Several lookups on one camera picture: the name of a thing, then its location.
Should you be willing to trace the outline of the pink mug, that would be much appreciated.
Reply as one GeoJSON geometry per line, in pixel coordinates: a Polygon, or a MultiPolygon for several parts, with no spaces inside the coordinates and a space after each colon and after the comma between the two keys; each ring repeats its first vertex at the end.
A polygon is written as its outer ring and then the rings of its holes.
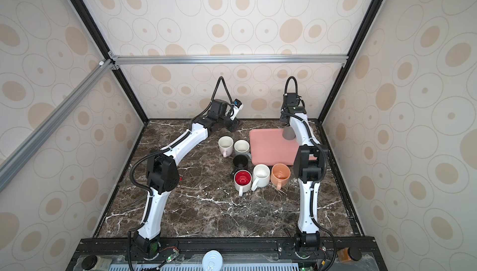
{"type": "Polygon", "coordinates": [[[218,140],[220,153],[223,157],[229,157],[234,151],[234,140],[230,136],[223,136],[218,140]]]}

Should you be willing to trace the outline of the large grey mug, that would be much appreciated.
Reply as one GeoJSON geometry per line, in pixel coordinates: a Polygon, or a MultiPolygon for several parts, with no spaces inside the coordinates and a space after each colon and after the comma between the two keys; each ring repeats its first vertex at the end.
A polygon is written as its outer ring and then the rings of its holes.
{"type": "Polygon", "coordinates": [[[283,138],[288,141],[295,140],[296,135],[294,129],[291,126],[286,126],[283,128],[283,138]]]}

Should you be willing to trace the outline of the small grey mug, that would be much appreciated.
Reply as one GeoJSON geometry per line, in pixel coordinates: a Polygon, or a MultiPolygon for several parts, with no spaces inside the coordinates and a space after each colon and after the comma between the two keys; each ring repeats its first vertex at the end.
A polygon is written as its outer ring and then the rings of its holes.
{"type": "Polygon", "coordinates": [[[234,154],[235,156],[237,155],[244,155],[248,157],[248,159],[251,159],[251,153],[250,153],[250,144],[246,140],[238,140],[234,143],[234,154]]]}

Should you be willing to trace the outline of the white mug black rim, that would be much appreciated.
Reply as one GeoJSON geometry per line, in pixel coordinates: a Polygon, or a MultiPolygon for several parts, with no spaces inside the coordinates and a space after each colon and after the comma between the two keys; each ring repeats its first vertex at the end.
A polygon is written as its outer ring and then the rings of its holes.
{"type": "Polygon", "coordinates": [[[234,186],[240,197],[252,186],[252,174],[247,170],[239,170],[234,175],[234,186]]]}

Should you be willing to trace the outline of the white ceramic mug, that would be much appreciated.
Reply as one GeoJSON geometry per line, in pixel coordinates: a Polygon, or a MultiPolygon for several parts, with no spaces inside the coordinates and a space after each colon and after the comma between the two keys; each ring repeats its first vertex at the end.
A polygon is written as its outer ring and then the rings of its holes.
{"type": "Polygon", "coordinates": [[[270,182],[270,168],[265,164],[258,164],[253,169],[251,191],[266,187],[270,182]]]}

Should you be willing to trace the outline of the peach cream speckled mug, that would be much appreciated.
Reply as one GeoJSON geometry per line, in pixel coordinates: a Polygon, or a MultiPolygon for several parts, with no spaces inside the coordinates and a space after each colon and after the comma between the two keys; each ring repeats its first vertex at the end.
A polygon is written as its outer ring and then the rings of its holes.
{"type": "Polygon", "coordinates": [[[270,180],[274,187],[280,191],[288,182],[291,176],[289,167],[285,164],[275,164],[271,169],[270,180]]]}

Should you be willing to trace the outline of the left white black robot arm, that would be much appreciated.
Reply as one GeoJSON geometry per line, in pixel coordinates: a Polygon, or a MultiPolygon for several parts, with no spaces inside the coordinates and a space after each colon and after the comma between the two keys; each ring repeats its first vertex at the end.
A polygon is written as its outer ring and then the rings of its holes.
{"type": "Polygon", "coordinates": [[[214,128],[235,131],[240,124],[237,115],[242,108],[242,102],[232,99],[225,79],[220,76],[206,109],[191,119],[188,129],[172,143],[151,151],[130,168],[131,183],[147,192],[147,201],[140,225],[128,232],[129,250],[135,244],[148,258],[160,252],[161,219],[168,197],[180,181],[179,163],[206,140],[214,128]]]}

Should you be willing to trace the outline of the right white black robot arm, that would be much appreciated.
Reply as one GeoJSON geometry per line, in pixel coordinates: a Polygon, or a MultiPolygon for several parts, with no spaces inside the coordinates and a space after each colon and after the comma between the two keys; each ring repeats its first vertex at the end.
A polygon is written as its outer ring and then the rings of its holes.
{"type": "Polygon", "coordinates": [[[293,172],[300,187],[300,212],[295,234],[295,251],[319,248],[320,233],[323,231],[334,242],[330,230],[318,221],[318,195],[320,183],[327,170],[328,148],[324,147],[311,129],[305,103],[298,94],[298,81],[288,77],[283,94],[279,120],[286,124],[283,137],[295,140],[298,151],[293,163],[293,172]]]}

